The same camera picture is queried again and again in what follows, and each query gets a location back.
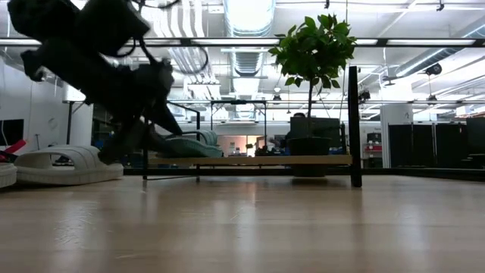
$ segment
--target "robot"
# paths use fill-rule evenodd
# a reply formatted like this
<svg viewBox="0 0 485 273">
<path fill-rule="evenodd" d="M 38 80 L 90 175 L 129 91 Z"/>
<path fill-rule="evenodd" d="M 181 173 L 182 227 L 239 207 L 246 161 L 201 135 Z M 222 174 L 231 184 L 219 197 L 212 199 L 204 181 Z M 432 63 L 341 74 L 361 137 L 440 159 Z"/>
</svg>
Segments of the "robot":
<svg viewBox="0 0 485 273">
<path fill-rule="evenodd" d="M 25 74 L 42 81 L 44 69 L 49 69 L 86 95 L 86 104 L 102 105 L 120 124 L 119 131 L 99 153 L 106 164 L 137 148 L 170 150 L 153 124 L 176 135 L 182 133 L 167 107 L 173 68 L 167 59 L 156 61 L 147 50 L 143 36 L 150 26 L 140 15 L 146 5 L 144 0 L 133 1 L 139 5 L 138 11 L 129 0 L 89 0 L 82 10 L 69 0 L 8 3 L 15 30 L 42 44 L 37 50 L 21 54 Z M 150 8 L 169 8 L 179 1 Z M 118 53 L 130 40 L 132 49 Z M 136 43 L 150 64 L 131 70 L 123 65 L 115 67 L 103 58 L 128 56 Z M 141 117 L 152 123 L 147 125 Z"/>
</svg>

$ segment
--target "white wall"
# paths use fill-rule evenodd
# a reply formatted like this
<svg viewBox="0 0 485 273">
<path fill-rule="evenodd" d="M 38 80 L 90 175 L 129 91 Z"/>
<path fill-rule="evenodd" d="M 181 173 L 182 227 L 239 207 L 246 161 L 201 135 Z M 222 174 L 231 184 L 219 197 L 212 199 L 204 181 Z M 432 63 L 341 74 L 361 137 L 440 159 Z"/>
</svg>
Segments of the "white wall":
<svg viewBox="0 0 485 273">
<path fill-rule="evenodd" d="M 68 107 L 62 103 L 63 95 L 62 88 L 34 83 L 0 58 L 0 120 L 24 119 L 27 145 L 17 154 L 37 150 L 36 134 L 40 148 L 65 144 Z"/>
</svg>

